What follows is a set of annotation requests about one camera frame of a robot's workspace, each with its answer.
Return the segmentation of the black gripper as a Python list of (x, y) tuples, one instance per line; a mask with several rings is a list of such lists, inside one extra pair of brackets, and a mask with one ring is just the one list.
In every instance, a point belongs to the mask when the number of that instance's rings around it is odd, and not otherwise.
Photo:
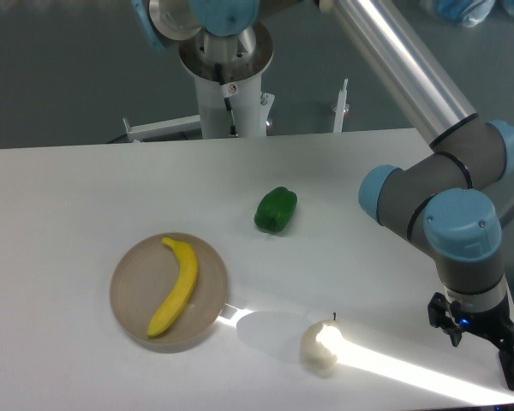
[(427, 304), (429, 324), (441, 329), (457, 347), (464, 332), (488, 340), (499, 349), (499, 361), (510, 390), (514, 390), (514, 323), (510, 317), (507, 288), (480, 295), (464, 295), (445, 289)]

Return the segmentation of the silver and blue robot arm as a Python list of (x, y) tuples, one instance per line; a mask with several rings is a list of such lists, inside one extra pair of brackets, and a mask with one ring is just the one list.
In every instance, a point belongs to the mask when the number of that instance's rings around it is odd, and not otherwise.
[[(206, 139), (263, 137), (272, 97), (260, 77), (272, 60), (262, 21), (287, 1), (135, 1), (148, 42), (178, 43), (196, 84), (198, 115), (129, 128), (131, 140), (199, 128)], [(370, 171), (361, 208), (431, 257), (443, 291), (428, 304), (430, 325), (453, 345), (464, 333), (499, 351), (514, 390), (514, 323), (502, 259), (502, 225), (483, 190), (514, 170), (514, 127), (485, 122), (390, 1), (320, 1), (386, 85), (432, 154), (401, 170)]]

